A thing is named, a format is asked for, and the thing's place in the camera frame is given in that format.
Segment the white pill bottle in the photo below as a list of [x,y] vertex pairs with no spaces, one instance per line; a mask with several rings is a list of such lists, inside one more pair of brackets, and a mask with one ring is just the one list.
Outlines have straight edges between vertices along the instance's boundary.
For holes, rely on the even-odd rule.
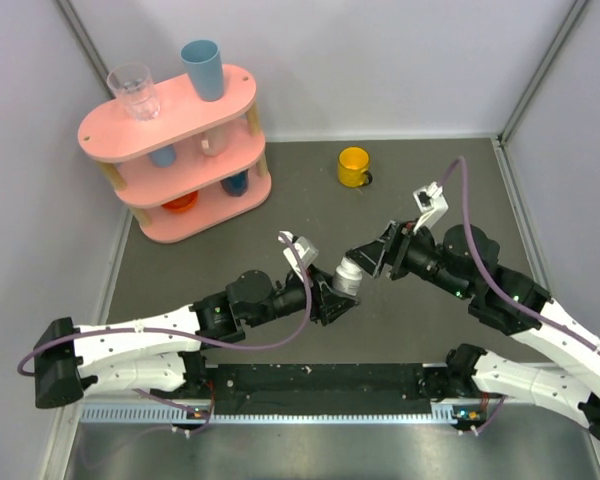
[[335,269],[332,287],[341,293],[356,296],[360,289],[362,275],[362,269],[355,262],[343,257]]

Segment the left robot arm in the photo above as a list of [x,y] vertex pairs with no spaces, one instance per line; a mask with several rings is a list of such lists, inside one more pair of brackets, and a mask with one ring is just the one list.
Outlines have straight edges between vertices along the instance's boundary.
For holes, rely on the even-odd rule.
[[153,317],[100,327],[56,319],[34,346],[35,405],[59,408],[136,389],[196,396],[207,382],[195,364],[202,349],[241,349],[246,327],[296,312],[328,325],[359,304],[361,280],[356,267],[338,267],[333,275],[310,267],[306,278],[291,272],[284,282],[250,270],[222,292]]

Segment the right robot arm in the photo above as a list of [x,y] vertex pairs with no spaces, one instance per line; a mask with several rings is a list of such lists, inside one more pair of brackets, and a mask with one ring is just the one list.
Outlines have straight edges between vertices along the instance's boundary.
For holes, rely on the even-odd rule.
[[468,303],[480,323],[524,344],[563,369],[556,375],[515,366],[485,349],[461,345],[447,357],[456,394],[475,390],[516,397],[559,413],[600,441],[600,338],[548,290],[498,262],[499,244],[475,226],[456,225],[442,242],[412,222],[392,221],[377,239],[347,251],[373,278],[409,274]]

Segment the yellow mug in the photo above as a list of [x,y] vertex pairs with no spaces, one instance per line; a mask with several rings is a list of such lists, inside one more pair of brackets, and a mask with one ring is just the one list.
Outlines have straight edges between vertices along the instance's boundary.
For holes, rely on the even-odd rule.
[[338,180],[348,188],[368,186],[373,182],[370,155],[361,147],[352,146],[338,156]]

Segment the dark blue faceted cup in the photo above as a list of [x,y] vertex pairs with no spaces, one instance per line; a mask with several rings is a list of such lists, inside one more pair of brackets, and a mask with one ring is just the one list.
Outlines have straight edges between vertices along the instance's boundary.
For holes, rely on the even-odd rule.
[[249,173],[247,170],[221,180],[221,187],[231,197],[241,197],[249,188]]

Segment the orange plastic bowl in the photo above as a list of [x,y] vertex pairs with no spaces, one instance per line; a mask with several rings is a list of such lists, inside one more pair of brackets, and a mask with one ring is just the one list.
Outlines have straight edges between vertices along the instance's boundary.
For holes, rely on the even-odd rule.
[[184,213],[192,209],[196,205],[198,197],[199,193],[197,191],[193,191],[174,200],[166,202],[162,204],[161,207],[164,210],[174,214]]

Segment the pink three-tier wooden shelf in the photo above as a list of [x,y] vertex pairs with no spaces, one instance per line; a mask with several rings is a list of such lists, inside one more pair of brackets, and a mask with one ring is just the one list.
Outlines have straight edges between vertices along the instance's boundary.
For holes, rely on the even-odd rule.
[[[265,136],[256,103],[257,84],[250,72],[236,65],[223,67],[225,94],[215,102],[201,100],[187,75],[156,86],[161,111],[150,121],[131,118],[118,100],[103,103],[80,124],[77,139],[133,213],[151,240],[170,244],[260,206],[272,180],[265,157]],[[198,136],[224,125],[227,148],[205,156]],[[168,168],[155,167],[148,153],[173,145],[177,159]],[[247,170],[248,191],[227,195],[221,180]],[[197,191],[196,205],[180,214],[161,205]]]

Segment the small light blue cup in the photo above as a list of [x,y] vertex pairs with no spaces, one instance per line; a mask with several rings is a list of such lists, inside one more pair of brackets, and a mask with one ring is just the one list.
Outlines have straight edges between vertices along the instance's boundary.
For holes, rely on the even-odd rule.
[[148,153],[151,163],[157,168],[168,168],[177,159],[177,153],[173,145],[167,145]]

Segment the light blue plastic tumbler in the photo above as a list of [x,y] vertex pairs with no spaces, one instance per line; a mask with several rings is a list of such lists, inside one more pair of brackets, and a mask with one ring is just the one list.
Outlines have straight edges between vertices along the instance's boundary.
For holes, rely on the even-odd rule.
[[219,100],[224,95],[224,73],[218,45],[211,40],[194,40],[182,47],[180,56],[199,98]]

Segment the clear drinking glass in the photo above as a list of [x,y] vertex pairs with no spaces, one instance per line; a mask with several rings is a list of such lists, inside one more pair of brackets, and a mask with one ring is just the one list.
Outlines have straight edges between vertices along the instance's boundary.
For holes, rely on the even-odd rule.
[[136,121],[155,119],[161,110],[149,68],[142,63],[127,63],[114,68],[107,85],[126,113]]

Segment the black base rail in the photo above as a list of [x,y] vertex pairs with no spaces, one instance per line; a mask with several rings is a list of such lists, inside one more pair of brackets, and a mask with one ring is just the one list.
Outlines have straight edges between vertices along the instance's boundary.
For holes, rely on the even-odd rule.
[[429,413],[451,398],[444,367],[401,364],[225,364],[208,370],[223,415]]

